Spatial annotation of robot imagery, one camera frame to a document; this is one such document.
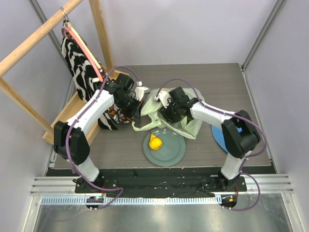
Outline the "pale green plastic bag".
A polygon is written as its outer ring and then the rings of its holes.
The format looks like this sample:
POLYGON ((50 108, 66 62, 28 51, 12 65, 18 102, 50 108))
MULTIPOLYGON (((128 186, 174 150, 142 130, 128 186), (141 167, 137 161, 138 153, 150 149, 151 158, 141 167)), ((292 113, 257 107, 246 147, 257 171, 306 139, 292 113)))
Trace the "pale green plastic bag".
POLYGON ((190 88, 163 88, 153 89, 146 99, 146 103, 141 109, 141 116, 147 116, 151 122, 143 126, 132 122, 135 131, 148 131, 154 128, 169 128, 179 135, 195 140, 202 126, 202 121, 193 119, 189 110, 182 109, 191 103, 196 103, 199 96, 204 99, 197 89, 190 88))

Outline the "fake yellow pepper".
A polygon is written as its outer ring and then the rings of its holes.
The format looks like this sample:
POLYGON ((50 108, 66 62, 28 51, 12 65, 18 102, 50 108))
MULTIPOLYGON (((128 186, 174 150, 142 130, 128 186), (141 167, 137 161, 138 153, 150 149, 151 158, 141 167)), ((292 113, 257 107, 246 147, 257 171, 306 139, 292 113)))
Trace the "fake yellow pepper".
POLYGON ((156 137, 153 133, 150 134, 149 147, 152 150, 157 151, 161 148, 162 144, 163 143, 160 138, 156 137))

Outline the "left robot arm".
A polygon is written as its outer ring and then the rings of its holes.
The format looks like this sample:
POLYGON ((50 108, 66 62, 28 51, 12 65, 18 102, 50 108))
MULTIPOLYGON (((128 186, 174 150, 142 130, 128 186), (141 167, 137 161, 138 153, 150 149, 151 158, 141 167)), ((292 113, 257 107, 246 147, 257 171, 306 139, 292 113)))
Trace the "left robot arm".
POLYGON ((87 179, 86 187, 93 193, 102 189, 103 178, 89 156, 90 146, 86 137, 97 120, 113 105, 122 110, 124 116, 140 123, 142 99, 150 89, 138 81, 134 95, 131 95, 133 85, 133 80, 125 74, 118 75, 113 82, 100 84, 78 113, 66 122, 58 121, 54 125, 54 151, 71 164, 73 171, 87 179))

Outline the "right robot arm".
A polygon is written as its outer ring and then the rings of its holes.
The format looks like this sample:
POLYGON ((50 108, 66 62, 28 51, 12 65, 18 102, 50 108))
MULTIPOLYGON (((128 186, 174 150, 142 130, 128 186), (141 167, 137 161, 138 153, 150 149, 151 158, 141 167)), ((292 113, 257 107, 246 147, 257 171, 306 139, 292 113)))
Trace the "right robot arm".
POLYGON ((213 107, 198 96, 189 98, 181 87, 169 92, 158 90, 154 99, 162 103, 159 112, 167 122, 177 123, 186 116, 222 131, 227 156, 218 173, 217 186, 224 191, 231 190, 245 159, 261 141, 249 114, 243 110, 235 113, 213 107))

